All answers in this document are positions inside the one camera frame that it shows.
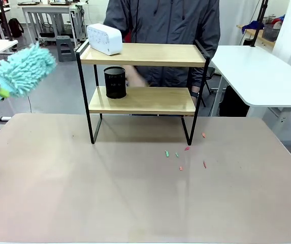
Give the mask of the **person's right hand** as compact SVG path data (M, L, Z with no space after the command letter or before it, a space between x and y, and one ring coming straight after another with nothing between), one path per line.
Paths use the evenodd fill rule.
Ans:
M137 72L134 66L126 66L126 77L129 86L133 87L147 87L146 80Z

